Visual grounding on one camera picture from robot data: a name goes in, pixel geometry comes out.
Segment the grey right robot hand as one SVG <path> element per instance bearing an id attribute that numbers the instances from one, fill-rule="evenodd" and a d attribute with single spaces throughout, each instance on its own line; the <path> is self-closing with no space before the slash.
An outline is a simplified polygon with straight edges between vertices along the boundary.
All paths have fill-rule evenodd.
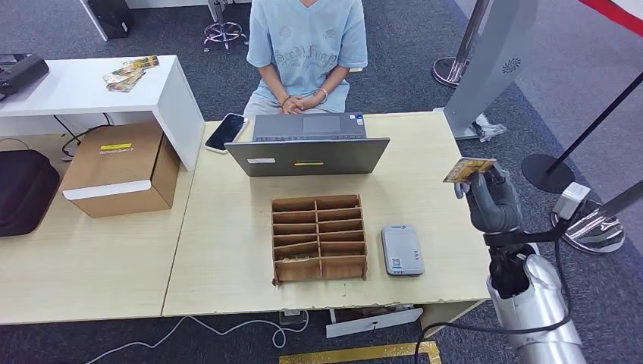
<path id="1" fill-rule="evenodd" d="M 483 233 L 514 231 L 522 224 L 516 189 L 499 163 L 455 183 L 454 192 L 457 199 L 466 198 L 472 225 Z"/>

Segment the person's left hand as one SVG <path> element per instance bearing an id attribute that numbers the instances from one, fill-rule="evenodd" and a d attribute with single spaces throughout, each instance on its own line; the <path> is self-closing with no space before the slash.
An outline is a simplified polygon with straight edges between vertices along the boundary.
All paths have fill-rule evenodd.
<path id="1" fill-rule="evenodd" d="M 301 111 L 306 111 L 318 107 L 325 101 L 325 98 L 326 94 L 324 91 L 318 89 L 313 95 L 298 99 L 296 104 Z"/>

